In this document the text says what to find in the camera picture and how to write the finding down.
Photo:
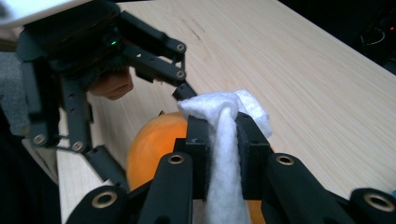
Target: light wood surface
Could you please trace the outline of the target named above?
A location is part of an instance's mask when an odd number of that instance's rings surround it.
[[[270,115],[276,152],[298,157],[328,190],[396,189],[396,76],[276,0],[169,0],[121,4],[188,46],[187,80],[199,92],[250,91]],[[139,129],[176,111],[172,87],[134,77],[121,100],[91,97],[95,142],[124,165]],[[63,220],[101,184],[61,152]]]

